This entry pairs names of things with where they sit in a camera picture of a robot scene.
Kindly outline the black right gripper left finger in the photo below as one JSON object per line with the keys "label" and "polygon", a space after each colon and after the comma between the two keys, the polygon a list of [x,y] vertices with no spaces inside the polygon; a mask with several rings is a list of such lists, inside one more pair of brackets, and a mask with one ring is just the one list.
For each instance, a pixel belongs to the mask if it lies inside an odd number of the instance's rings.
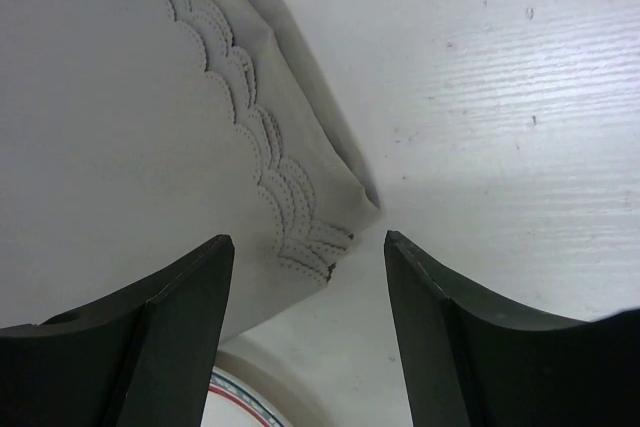
{"label": "black right gripper left finger", "polygon": [[2,425],[200,425],[234,254],[217,235],[96,301],[2,329]]}

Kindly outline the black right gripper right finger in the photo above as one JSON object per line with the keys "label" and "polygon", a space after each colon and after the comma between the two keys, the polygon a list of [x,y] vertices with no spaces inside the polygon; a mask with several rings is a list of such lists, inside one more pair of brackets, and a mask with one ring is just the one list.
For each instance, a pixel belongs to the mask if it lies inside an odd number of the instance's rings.
{"label": "black right gripper right finger", "polygon": [[397,231],[384,258],[416,426],[635,426],[639,313],[584,322],[502,296]]}

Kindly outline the white plate with coloured rim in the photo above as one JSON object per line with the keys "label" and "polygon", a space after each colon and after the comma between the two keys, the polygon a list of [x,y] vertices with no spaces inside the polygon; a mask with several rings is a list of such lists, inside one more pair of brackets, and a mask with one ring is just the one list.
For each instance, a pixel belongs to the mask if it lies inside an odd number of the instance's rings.
{"label": "white plate with coloured rim", "polygon": [[209,380],[203,426],[332,426],[330,413],[299,380],[221,351]]}

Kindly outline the grey cloth napkin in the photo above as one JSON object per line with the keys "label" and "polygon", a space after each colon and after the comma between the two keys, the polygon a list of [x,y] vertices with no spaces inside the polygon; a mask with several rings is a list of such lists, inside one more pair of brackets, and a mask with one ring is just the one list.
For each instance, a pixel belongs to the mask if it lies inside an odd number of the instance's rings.
{"label": "grey cloth napkin", "polygon": [[247,0],[1,0],[1,323],[218,235],[229,339],[324,288],[377,218]]}

